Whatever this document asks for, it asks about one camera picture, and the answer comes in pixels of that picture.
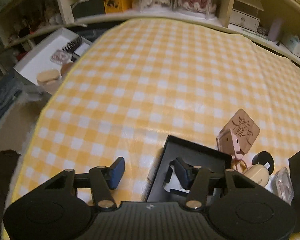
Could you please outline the black cardboard box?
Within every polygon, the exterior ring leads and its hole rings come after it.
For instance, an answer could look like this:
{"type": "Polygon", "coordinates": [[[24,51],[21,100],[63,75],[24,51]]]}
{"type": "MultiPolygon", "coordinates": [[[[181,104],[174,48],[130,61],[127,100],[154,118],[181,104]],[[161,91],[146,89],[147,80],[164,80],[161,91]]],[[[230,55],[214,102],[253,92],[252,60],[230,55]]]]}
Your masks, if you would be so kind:
{"type": "Polygon", "coordinates": [[[184,202],[201,168],[222,173],[231,157],[215,149],[169,135],[155,167],[147,202],[184,202]]]}

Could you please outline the pink eyelash curler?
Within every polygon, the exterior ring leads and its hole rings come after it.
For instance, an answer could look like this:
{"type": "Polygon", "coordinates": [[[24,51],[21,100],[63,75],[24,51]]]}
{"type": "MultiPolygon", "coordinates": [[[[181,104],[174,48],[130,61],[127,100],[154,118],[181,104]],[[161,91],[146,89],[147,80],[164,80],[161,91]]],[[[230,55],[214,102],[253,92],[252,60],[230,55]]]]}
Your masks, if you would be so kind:
{"type": "Polygon", "coordinates": [[[248,169],[247,163],[243,160],[238,137],[231,129],[219,133],[216,141],[218,150],[231,157],[232,167],[241,172],[248,169]]]}

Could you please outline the beige oval case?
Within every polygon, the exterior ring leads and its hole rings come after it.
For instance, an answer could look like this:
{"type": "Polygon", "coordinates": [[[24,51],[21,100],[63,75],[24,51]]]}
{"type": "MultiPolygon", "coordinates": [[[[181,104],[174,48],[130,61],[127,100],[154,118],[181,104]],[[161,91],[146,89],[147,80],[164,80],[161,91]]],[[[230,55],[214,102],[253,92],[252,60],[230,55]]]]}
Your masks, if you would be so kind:
{"type": "Polygon", "coordinates": [[[243,175],[262,187],[266,187],[269,181],[268,169],[260,164],[249,167],[243,172],[243,175]]]}

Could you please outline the carved wooden block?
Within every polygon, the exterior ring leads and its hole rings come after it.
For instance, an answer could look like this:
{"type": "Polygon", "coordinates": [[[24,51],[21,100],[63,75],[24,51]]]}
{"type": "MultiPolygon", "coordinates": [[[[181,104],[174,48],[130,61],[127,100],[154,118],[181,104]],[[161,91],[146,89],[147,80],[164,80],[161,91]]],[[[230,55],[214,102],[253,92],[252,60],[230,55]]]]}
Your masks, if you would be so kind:
{"type": "Polygon", "coordinates": [[[222,128],[220,134],[226,130],[232,132],[238,138],[242,154],[247,154],[257,139],[260,128],[243,109],[239,109],[228,123],[222,128]]]}

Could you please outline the black round compact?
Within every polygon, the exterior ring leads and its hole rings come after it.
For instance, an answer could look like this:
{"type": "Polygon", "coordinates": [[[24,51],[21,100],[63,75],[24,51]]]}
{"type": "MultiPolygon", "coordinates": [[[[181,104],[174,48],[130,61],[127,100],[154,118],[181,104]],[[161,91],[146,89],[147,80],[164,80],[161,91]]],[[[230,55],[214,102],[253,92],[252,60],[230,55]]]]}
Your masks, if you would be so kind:
{"type": "Polygon", "coordinates": [[[269,172],[270,175],[274,172],[274,159],[272,155],[267,151],[261,151],[257,155],[255,155],[251,161],[252,165],[263,165],[269,172]]]}

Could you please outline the clear press-on nail box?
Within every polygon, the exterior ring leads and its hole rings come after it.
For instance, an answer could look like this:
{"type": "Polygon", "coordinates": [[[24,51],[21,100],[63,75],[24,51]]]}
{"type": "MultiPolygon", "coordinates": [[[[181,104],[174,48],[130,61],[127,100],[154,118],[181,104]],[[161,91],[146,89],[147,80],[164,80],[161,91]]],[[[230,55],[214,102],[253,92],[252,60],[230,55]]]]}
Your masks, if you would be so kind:
{"type": "Polygon", "coordinates": [[[276,194],[289,205],[294,198],[294,190],[288,169],[283,167],[274,176],[276,194]]]}

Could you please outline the yellow checkered tablecloth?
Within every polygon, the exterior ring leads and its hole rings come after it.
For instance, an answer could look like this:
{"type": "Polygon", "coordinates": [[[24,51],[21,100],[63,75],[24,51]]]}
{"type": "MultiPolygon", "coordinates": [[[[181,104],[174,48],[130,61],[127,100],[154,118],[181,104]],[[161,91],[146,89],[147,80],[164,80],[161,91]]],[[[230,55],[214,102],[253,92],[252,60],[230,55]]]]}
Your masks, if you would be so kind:
{"type": "Polygon", "coordinates": [[[42,110],[13,187],[18,200],[62,170],[126,161],[117,202],[142,200],[168,135],[215,148],[243,109],[260,128],[245,156],[275,170],[300,150],[300,68],[241,35],[160,18],[126,21],[75,63],[42,110]]]}

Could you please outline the beige oval container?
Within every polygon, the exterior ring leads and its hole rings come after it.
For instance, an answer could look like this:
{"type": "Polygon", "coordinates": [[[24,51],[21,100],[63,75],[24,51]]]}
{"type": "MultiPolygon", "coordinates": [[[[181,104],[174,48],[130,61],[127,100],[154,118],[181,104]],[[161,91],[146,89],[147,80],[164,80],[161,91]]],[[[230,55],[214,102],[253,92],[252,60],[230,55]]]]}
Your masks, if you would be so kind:
{"type": "Polygon", "coordinates": [[[54,94],[60,85],[60,72],[57,69],[43,71],[37,75],[37,83],[49,94],[54,94]]]}

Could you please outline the white tray box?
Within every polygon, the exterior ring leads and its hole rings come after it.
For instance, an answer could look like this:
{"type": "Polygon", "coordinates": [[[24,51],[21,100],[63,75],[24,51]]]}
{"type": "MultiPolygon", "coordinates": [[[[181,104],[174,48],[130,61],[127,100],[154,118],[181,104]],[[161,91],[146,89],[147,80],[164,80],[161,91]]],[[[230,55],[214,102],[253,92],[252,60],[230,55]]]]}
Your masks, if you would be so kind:
{"type": "Polygon", "coordinates": [[[38,85],[37,75],[39,73],[52,69],[61,70],[62,64],[53,62],[51,57],[77,37],[79,37],[78,34],[66,28],[54,31],[15,65],[15,72],[25,83],[38,85]]]}

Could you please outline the pink patterned case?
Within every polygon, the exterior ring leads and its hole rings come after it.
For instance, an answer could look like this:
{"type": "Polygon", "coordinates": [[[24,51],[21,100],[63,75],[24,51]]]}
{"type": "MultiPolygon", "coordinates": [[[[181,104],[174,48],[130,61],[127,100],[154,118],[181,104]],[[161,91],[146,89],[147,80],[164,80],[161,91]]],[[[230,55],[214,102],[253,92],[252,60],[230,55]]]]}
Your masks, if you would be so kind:
{"type": "Polygon", "coordinates": [[[69,62],[72,55],[63,50],[56,50],[50,57],[51,62],[63,65],[69,62]]]}

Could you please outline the dark blue folded cloth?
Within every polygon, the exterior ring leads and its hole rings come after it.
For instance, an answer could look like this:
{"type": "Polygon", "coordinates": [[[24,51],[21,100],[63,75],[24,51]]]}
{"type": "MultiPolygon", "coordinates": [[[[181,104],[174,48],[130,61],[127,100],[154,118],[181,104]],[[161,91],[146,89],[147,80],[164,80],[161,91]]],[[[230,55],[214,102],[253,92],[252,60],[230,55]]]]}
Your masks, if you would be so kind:
{"type": "Polygon", "coordinates": [[[14,72],[7,73],[0,80],[0,119],[22,93],[22,85],[14,72]]]}

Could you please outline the black comb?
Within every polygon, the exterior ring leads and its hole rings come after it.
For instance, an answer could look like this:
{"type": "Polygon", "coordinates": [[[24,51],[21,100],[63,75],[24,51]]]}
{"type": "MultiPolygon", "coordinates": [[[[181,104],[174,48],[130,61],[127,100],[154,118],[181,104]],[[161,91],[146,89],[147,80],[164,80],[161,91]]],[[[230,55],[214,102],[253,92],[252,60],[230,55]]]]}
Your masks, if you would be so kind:
{"type": "Polygon", "coordinates": [[[79,48],[82,44],[82,37],[78,36],[74,40],[69,41],[63,48],[62,50],[72,54],[77,48],[79,48]]]}

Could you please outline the lilac bottle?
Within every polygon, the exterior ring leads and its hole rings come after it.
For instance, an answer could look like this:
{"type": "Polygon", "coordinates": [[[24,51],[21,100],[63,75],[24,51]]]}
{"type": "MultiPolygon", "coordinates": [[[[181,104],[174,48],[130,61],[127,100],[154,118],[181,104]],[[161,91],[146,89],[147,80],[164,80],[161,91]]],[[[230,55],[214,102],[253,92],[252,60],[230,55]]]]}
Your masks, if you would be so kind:
{"type": "Polygon", "coordinates": [[[273,20],[268,35],[267,39],[270,41],[276,41],[279,38],[279,35],[281,33],[281,27],[283,24],[283,19],[282,18],[276,18],[273,20]]]}

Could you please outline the yellow box on shelf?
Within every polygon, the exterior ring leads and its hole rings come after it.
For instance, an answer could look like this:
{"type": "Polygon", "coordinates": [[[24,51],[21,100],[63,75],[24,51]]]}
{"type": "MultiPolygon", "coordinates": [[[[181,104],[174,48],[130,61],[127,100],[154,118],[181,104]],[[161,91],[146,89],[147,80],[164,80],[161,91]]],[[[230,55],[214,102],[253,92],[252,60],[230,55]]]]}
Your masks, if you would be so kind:
{"type": "Polygon", "coordinates": [[[103,0],[106,14],[121,13],[132,9],[132,0],[103,0]]]}

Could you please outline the wooden headboard shelf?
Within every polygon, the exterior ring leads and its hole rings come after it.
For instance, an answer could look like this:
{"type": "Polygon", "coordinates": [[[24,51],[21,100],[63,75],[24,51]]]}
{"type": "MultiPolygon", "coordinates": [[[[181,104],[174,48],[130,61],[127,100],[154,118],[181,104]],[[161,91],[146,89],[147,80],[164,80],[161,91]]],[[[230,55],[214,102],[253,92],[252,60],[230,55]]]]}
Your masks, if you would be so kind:
{"type": "Polygon", "coordinates": [[[281,40],[300,40],[300,0],[0,0],[0,38],[7,49],[59,27],[171,18],[241,34],[300,66],[281,40]]]}

